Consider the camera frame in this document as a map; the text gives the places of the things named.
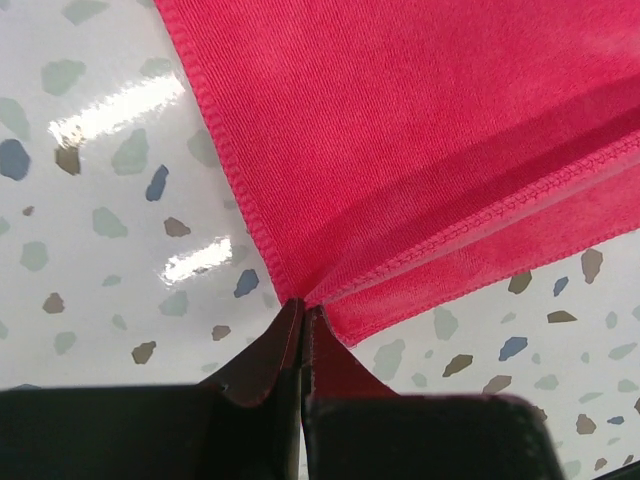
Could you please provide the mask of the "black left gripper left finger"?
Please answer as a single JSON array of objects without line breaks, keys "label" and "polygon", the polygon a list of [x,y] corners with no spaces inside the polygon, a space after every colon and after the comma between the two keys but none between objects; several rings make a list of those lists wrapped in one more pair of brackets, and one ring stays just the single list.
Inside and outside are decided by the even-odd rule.
[{"label": "black left gripper left finger", "polygon": [[1,395],[5,479],[294,479],[304,304],[188,385]]}]

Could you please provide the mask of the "pink microfibre towel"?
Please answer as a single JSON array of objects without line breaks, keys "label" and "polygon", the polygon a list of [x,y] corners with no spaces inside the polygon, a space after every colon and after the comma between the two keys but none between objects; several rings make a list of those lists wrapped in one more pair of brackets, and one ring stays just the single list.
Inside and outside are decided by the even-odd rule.
[{"label": "pink microfibre towel", "polygon": [[347,345],[639,226],[635,1],[161,1],[278,297]]}]

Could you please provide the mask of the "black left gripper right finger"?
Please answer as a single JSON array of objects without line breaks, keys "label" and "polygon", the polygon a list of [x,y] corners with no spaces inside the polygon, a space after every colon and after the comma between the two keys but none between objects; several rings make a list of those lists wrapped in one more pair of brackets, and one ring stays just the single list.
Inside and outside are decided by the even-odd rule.
[{"label": "black left gripper right finger", "polygon": [[312,479],[560,479],[541,414],[511,395],[400,395],[305,315],[303,428]]}]

